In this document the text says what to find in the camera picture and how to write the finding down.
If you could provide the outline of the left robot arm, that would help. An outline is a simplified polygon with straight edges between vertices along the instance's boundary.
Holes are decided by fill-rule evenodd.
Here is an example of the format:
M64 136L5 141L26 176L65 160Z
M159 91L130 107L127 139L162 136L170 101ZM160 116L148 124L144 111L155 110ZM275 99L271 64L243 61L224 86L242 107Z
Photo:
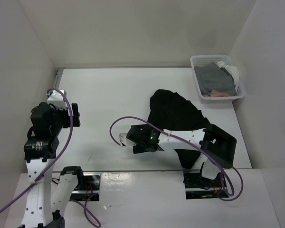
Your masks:
M58 135L63 128L80 126L80 113L76 103L58 109L53 104L40 103L31 111L32 127L24 145L30 188L27 194L22 228L63 228L64 213L73 190L85 185L83 171L79 166L65 167L51 194L54 160L59 145Z

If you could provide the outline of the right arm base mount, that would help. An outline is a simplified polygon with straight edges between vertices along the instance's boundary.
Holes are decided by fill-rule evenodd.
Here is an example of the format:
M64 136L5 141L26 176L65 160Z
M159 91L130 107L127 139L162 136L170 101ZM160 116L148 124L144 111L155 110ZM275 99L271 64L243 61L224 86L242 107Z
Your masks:
M223 183L226 184L225 181L221 182L220 174L214 180L210 180L202 177L201 173L183 173L183 184L187 200L217 199L218 194L222 198L228 198L229 196L223 191Z

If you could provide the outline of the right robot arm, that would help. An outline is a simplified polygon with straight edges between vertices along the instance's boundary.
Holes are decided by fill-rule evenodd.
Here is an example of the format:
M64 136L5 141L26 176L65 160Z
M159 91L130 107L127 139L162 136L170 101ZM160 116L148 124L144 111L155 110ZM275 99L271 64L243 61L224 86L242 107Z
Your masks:
M210 186L220 173L220 169L233 166L237 140L214 124L193 131L163 130L160 132L147 124L133 125L128 133L119 136L122 146L131 146L133 153L156 151L181 151L179 154L183 168L191 169L195 161L192 152L202 150L207 158L201 165L199 183Z

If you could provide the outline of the black pleated skirt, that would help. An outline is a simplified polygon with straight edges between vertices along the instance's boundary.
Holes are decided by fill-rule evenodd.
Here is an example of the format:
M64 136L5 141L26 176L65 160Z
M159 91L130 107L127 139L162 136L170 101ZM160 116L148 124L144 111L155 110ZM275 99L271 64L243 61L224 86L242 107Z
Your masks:
M160 129L173 131L194 131L210 125L191 101L164 89L156 90L151 96L147 121Z

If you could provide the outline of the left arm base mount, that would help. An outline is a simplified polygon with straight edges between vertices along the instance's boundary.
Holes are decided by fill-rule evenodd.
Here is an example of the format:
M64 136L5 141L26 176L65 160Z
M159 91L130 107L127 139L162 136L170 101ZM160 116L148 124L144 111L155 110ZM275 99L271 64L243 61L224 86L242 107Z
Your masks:
M101 174L86 172L83 176L83 183L76 187L70 199L77 201L99 201Z

